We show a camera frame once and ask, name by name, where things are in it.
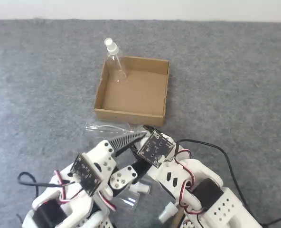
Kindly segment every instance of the white bottle cap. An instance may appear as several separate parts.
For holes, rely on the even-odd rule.
[[[119,48],[116,45],[116,43],[113,42],[113,40],[111,38],[106,38],[104,40],[104,44],[106,45],[107,50],[108,50],[110,55],[115,56],[115,55],[118,54]]]
[[[129,189],[130,189],[130,191],[133,191],[135,193],[137,193],[137,192],[149,193],[150,185],[137,182],[135,184],[130,185]]]
[[[174,216],[178,212],[178,208],[170,202],[159,215],[159,221],[164,224],[170,217]]]

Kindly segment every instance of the floor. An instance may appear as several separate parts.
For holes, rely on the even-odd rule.
[[[161,130],[222,146],[258,220],[280,217],[281,24],[0,20],[0,228],[19,227],[15,214],[31,208],[35,190],[17,184],[21,171],[49,181],[94,146],[84,126],[97,121],[106,37],[126,55],[170,61]],[[237,193],[218,151],[184,145]],[[133,213],[117,213],[114,222],[162,227],[157,216],[169,200],[154,184]]]

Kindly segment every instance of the spray bottle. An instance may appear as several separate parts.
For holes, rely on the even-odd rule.
[[[107,65],[112,79],[115,82],[125,81],[127,79],[127,71],[122,61],[122,52],[111,38],[105,39],[104,44],[108,50]]]

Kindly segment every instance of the black circuit board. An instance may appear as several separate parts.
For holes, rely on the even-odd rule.
[[[102,182],[101,178],[82,154],[77,156],[70,172],[77,177],[79,184],[89,196],[94,195],[96,189]]]
[[[155,167],[160,167],[162,155],[167,157],[174,145],[157,131],[153,131],[149,139],[138,151],[138,155]]]

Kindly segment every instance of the open cardboard box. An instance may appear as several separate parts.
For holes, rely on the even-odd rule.
[[[105,63],[94,111],[99,119],[162,126],[166,113],[169,61],[125,57],[128,77],[115,82]]]

